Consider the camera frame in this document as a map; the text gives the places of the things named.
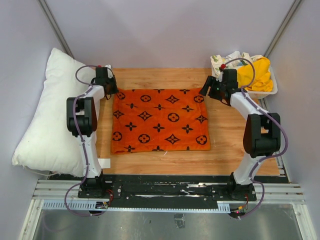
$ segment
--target black pattern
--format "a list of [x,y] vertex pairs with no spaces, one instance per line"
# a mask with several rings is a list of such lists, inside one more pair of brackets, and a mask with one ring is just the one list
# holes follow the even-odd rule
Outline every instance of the black pattern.
[[179,115],[174,112],[168,114],[168,120],[170,122],[176,123],[179,121],[179,119],[180,119]]
[[165,129],[165,127],[161,126],[160,123],[158,123],[158,125],[157,125],[157,126],[154,126],[153,128],[156,129],[156,130],[158,131],[158,133],[160,133],[160,131],[161,131],[162,129]]
[[126,98],[126,95],[123,92],[118,92],[116,94],[116,96],[118,97],[118,99],[122,100]]
[[158,106],[154,106],[154,109],[158,109],[159,111],[161,111],[161,109],[165,109],[165,107],[161,106],[161,104],[159,104]]
[[190,92],[190,90],[189,89],[181,89],[181,90],[179,90],[180,92],[183,92],[184,94],[187,94],[187,92]]
[[150,136],[148,134],[141,134],[138,136],[138,141],[142,144],[150,142]]
[[185,127],[182,127],[182,129],[185,130],[186,134],[193,130],[193,128],[191,128],[189,124],[187,124]]
[[189,113],[190,111],[193,111],[193,110],[194,110],[194,109],[191,108],[189,105],[187,105],[186,107],[183,107],[182,109],[183,109],[183,110],[186,110],[188,113]]
[[113,116],[116,117],[116,119],[119,119],[122,115],[125,115],[124,113],[120,112],[119,110],[115,111],[113,113]]
[[164,91],[164,89],[154,89],[156,91],[158,91],[158,94],[161,93],[161,91]]
[[138,117],[140,117],[140,118],[142,118],[144,121],[146,121],[148,118],[151,118],[152,115],[149,114],[149,113],[147,113],[146,111],[144,111],[144,112],[140,113],[140,114],[138,115]]
[[200,145],[205,145],[208,141],[207,137],[205,135],[201,135],[201,136],[198,136],[195,141],[200,144]]
[[124,147],[125,149],[127,149],[127,152],[128,153],[132,153],[132,151],[131,150],[135,150],[135,148],[134,147],[132,147],[132,146],[128,146],[128,147]]
[[160,146],[156,146],[156,149],[152,149],[152,151],[164,151],[164,150],[161,149]]
[[130,108],[131,108],[131,109],[133,109],[133,108],[137,108],[137,106],[136,106],[136,105],[134,105],[133,103],[125,104],[125,105],[130,106]]
[[193,100],[194,100],[196,103],[200,104],[200,103],[202,103],[202,102],[205,100],[205,98],[204,98],[203,96],[198,95],[198,96],[195,96],[195,97],[193,98]]
[[179,98],[176,98],[175,96],[171,95],[170,97],[168,97],[166,99],[168,102],[174,104],[175,102],[179,101],[180,99]]
[[202,124],[205,120],[208,120],[208,119],[206,117],[200,115],[197,118],[195,118],[195,120],[198,120]]
[[121,132],[115,131],[115,132],[112,134],[112,140],[113,140],[113,141],[120,141],[121,139],[122,139],[122,134],[121,134]]
[[177,138],[174,134],[171,134],[171,136],[165,138],[164,140],[167,140],[172,145],[175,144],[176,142],[180,141],[180,139]]
[[150,102],[151,101],[151,97],[149,95],[142,95],[140,97],[140,100],[144,103]]
[[129,128],[130,132],[132,131],[133,128],[136,128],[137,126],[134,125],[132,122],[130,122],[128,125],[124,125],[125,127]]

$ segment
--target orange towel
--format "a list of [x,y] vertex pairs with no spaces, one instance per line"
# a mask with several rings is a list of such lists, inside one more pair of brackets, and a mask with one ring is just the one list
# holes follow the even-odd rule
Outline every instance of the orange towel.
[[113,101],[111,152],[210,150],[200,88],[121,90]]

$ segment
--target white tag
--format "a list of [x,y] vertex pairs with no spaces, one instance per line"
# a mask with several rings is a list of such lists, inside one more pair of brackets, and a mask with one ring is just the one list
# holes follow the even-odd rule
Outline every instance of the white tag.
[[98,162],[102,169],[111,168],[110,158],[98,158]]

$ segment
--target wooden table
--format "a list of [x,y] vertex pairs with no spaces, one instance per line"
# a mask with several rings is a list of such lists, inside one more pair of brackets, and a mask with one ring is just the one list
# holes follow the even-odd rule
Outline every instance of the wooden table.
[[[114,69],[121,89],[187,89],[201,88],[209,68],[118,68]],[[100,102],[96,149],[99,158],[111,158],[105,174],[177,174],[229,175],[244,156],[243,134],[246,121],[232,107],[205,98],[211,140],[210,151],[141,152],[113,155],[110,153],[112,102]],[[258,175],[277,176],[275,159],[267,160]]]

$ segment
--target white pillow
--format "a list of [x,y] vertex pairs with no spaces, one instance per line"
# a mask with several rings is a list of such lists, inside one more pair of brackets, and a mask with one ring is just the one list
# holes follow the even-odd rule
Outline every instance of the white pillow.
[[[56,48],[51,51],[39,104],[14,152],[13,165],[83,176],[80,148],[68,131],[66,120],[67,98],[76,97],[88,89],[75,78],[76,70],[83,65]],[[95,71],[85,67],[79,71],[78,77],[89,83],[95,77]]]

